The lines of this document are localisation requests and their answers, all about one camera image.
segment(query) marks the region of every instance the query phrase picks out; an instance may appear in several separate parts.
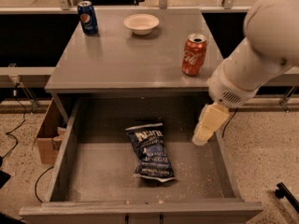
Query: white bowl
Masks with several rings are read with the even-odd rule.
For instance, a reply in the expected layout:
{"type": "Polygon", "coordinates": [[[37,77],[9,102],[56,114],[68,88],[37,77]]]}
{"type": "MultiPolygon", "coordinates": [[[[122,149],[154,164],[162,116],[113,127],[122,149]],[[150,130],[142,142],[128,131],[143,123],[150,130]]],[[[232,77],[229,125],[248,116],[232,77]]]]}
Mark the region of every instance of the white bowl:
{"type": "Polygon", "coordinates": [[[135,14],[124,20],[124,25],[136,35],[147,35],[159,24],[159,19],[150,14],[135,14]]]}

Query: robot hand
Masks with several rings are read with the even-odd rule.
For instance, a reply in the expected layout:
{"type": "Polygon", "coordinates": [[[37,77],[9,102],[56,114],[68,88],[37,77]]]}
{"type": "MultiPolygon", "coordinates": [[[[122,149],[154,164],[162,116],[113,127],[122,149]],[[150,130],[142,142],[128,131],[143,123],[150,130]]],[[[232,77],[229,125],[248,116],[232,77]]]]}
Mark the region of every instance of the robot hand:
{"type": "Polygon", "coordinates": [[[192,141],[203,145],[268,80],[299,66],[299,0],[259,0],[244,21],[246,38],[208,81],[213,105],[202,110],[192,141]]]}

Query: soda can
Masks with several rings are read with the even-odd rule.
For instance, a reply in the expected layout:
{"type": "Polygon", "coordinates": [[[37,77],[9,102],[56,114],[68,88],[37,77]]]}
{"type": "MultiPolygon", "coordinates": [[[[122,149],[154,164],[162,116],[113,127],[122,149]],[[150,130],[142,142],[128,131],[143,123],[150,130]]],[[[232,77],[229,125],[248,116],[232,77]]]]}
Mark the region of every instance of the soda can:
{"type": "Polygon", "coordinates": [[[199,74],[206,57],[206,37],[191,34],[185,43],[182,71],[188,76],[199,74]]]}
{"type": "Polygon", "coordinates": [[[99,29],[92,2],[82,1],[78,3],[78,14],[82,30],[86,35],[97,34],[99,29]]]}

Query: blue soda can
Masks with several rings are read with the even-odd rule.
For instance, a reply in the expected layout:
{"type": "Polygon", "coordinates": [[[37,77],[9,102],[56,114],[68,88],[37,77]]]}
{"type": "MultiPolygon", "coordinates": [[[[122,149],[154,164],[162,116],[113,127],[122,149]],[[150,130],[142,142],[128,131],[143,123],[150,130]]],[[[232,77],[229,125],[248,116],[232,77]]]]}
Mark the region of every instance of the blue soda can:
{"type": "Polygon", "coordinates": [[[99,29],[94,12],[92,2],[82,1],[78,3],[78,14],[80,16],[80,23],[84,34],[93,35],[97,34],[99,29]]]}

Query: gray tabletop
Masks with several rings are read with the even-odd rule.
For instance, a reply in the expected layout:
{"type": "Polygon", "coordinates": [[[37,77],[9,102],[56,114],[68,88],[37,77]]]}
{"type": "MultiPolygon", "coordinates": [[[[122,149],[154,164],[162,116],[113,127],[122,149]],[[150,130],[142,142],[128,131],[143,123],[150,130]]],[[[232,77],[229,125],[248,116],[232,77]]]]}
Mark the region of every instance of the gray tabletop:
{"type": "Polygon", "coordinates": [[[207,89],[206,81],[222,61],[199,9],[96,9],[99,35],[73,33],[46,90],[97,92],[106,89],[207,89]],[[149,35],[134,35],[123,21],[136,13],[156,16],[149,35]],[[205,63],[197,77],[181,71],[188,35],[207,38],[205,63]]]}

